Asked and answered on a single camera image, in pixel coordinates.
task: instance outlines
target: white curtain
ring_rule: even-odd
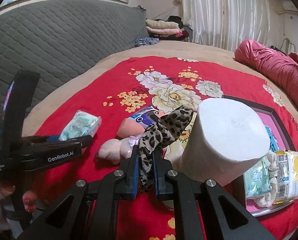
[[[182,0],[183,22],[193,42],[234,51],[245,39],[266,44],[270,25],[268,0]]]
[[[224,0],[222,48],[235,51],[246,39],[266,44],[270,28],[268,0]]]
[[[193,42],[221,47],[222,0],[182,0],[183,23],[193,29]]]

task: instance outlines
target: leopard print scrunchie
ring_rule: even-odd
[[[139,139],[140,192],[149,191],[153,185],[152,152],[154,149],[156,147],[163,149],[175,142],[191,122],[192,116],[191,108],[181,106],[146,128]]]

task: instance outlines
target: gray quilted headboard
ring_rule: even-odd
[[[0,116],[19,68],[41,74],[29,113],[52,91],[143,37],[148,37],[143,10],[107,1],[48,0],[2,14]]]

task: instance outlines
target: white and yellow package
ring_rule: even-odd
[[[298,198],[298,152],[277,151],[278,192],[273,204]]]

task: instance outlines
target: white paper roll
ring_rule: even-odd
[[[270,147],[268,133],[249,106],[226,98],[203,100],[179,170],[191,179],[224,186],[256,164]]]

